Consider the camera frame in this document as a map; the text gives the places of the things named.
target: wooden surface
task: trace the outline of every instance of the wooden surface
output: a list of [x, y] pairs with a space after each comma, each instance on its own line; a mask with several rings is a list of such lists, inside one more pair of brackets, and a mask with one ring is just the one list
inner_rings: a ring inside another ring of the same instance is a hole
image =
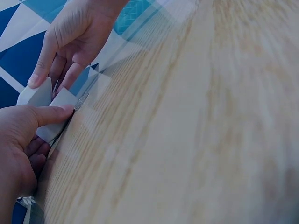
[[187, 2], [75, 114], [36, 195], [46, 223], [297, 223], [299, 1], [172, 15]]

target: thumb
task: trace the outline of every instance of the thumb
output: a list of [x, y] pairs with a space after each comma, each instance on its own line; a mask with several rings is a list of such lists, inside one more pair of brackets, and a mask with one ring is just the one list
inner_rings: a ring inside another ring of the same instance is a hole
[[55, 32], [53, 30], [46, 32], [42, 51], [39, 55], [33, 74], [27, 83], [30, 88], [37, 88], [44, 82], [50, 72], [57, 51], [58, 43]]
[[64, 122], [72, 115], [73, 109], [74, 107], [72, 105], [64, 105], [62, 107], [34, 107], [33, 115], [37, 121], [38, 127], [42, 127]]

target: blue and white triangle pattern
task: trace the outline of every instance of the blue and white triangle pattern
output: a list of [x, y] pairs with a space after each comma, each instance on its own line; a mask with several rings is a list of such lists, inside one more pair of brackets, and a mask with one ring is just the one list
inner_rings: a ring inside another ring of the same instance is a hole
[[[0, 108], [16, 104], [27, 84], [42, 48], [43, 36], [50, 23], [68, 0], [3, 0], [0, 1]], [[114, 26], [111, 40], [120, 42], [121, 35], [155, 0], [130, 0]], [[76, 93], [87, 74], [99, 72], [114, 61], [102, 57], [83, 71], [72, 86]]]

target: hand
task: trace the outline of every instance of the hand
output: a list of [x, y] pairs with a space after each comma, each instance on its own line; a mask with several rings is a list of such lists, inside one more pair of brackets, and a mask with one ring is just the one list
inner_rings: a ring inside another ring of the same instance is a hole
[[57, 93], [69, 89], [106, 43], [128, 0], [73, 0], [47, 30], [28, 86], [40, 86], [47, 76]]
[[36, 188], [38, 175], [50, 146], [35, 136], [38, 127], [57, 124], [73, 112], [72, 106], [40, 107], [28, 105], [0, 110], [0, 190], [9, 186], [16, 197], [29, 196]]

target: person's left hand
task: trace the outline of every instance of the person's left hand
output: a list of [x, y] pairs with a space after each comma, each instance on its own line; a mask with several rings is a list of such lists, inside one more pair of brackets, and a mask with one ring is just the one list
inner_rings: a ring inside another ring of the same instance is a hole
[[71, 116], [73, 107], [0, 109], [0, 176], [16, 196], [29, 196], [37, 185], [50, 146], [35, 135], [38, 127], [58, 124]]

